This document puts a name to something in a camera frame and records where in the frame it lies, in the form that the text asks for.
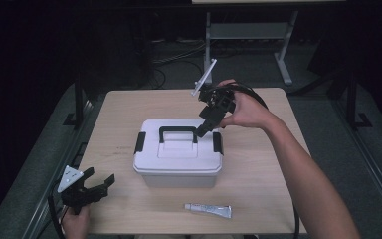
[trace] black cable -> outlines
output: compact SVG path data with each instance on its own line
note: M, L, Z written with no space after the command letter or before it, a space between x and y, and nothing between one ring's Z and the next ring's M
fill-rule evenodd
M58 221L58 215L55 209L55 202L54 202L54 195L53 195L55 186L58 185L58 183L61 181L61 178L62 177L60 177L58 180L54 182L54 185L52 186L51 191L49 192L48 204L49 204L49 212L51 214L51 219L52 219L52 222L54 223L54 227L55 227L55 230L57 231L58 237L60 239L65 239L64 233L62 232L61 224Z
M244 83L233 82L233 83L228 83L228 84L221 86L221 87L215 87L215 88L208 90L205 93L205 96L208 96L209 94L211 95L217 91L220 91L220 92L235 91L235 92L244 93L246 95L249 95L250 97L253 97L255 100L257 100L266 109L269 109L268 106L266 105L265 101L259 96L259 94L257 94L253 90L253 88L247 86Z
M64 217L65 217L65 215L67 214L67 212L68 212L68 207L65 209L65 212L62 214L62 216L61 216L61 221L60 221L60 225L62 225L62 221L64 220Z
M150 85L151 85L153 90L163 89L163 85L166 83L166 74L164 74L164 72L162 72L159 69L154 69L154 71L160 73L163 76L163 80L162 80L162 83L159 84L159 82L154 77L153 80L156 82L156 86L153 86L151 83L150 83Z
M204 50L205 50L205 44L202 44L202 45L200 45L197 48L189 50L189 51L187 51L185 53L178 54L176 56L168 57L168 58L165 58L165 59L153 60L153 63L161 64L161 63L173 62L175 60L183 59L183 58L186 58L186 57L191 57L191 56L193 56L195 54L198 54L198 53L203 53Z
M49 224L51 224L52 222L52 219L48 220L48 222L46 222L46 224L43 226L42 230L39 232L39 234L37 235L36 239L39 239L42 234L45 232L46 228L48 228Z
M293 233L293 239L296 239L299 237L299 214L297 213L295 206L293 204L292 206L293 206L293 217L295 219L295 231Z
M185 45L185 46L198 46L204 43L203 40L194 40L194 41L183 41L183 40L176 40L175 43L178 45Z
M193 62L186 61L186 60L173 60L173 61L166 62L166 63L157 63L157 65L158 66L165 66L167 64L173 64L173 63L187 63L190 65L193 65L195 68L197 68L198 72L200 73L200 76L203 76L203 70L201 69L200 66L198 66L197 64L195 64Z

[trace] human hand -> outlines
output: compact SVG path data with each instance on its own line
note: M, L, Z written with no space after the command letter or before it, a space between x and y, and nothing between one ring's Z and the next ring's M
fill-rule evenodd
M62 219L62 227L67 239L85 239L89 231L90 205L82 207L79 215L74 213L73 208L68 208Z
M234 82L235 80L226 80L221 82L219 86L225 86ZM269 110L263 107L253 97L245 93L234 92L234 98L236 105L234 112L223 118L219 124L219 127L238 125L243 127L258 127L264 129L269 120L276 119L275 115L269 112Z

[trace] metal frame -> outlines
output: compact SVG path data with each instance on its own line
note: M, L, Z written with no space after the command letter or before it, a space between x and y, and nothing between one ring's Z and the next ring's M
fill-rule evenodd
M275 60L281 71L285 85L292 85L292 79L285 64L285 54L292 36L298 11L293 11L288 22L284 23L211 23L210 12L206 21L206 52L204 69L210 66L210 45L212 39L283 39L281 49L275 53ZM212 83L212 75L207 77L206 84Z

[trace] forearm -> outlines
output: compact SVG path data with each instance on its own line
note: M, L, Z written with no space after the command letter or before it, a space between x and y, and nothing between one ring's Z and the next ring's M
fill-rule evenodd
M263 130L272 142L289 193L308 233L313 238L358 238L339 194L285 123L271 117Z

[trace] wooden table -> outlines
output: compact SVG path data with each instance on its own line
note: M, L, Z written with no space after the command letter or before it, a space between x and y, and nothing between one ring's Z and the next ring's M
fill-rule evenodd
M255 89L307 149L285 92ZM292 233L292 203L271 143L255 128L221 129L223 168L213 188L149 188L133 169L134 148L148 119L198 119L205 104L191 90L120 91L107 94L80 170L95 168L86 187L112 173L109 196L92 206L96 234ZM195 214L184 203L231 205L232 219Z

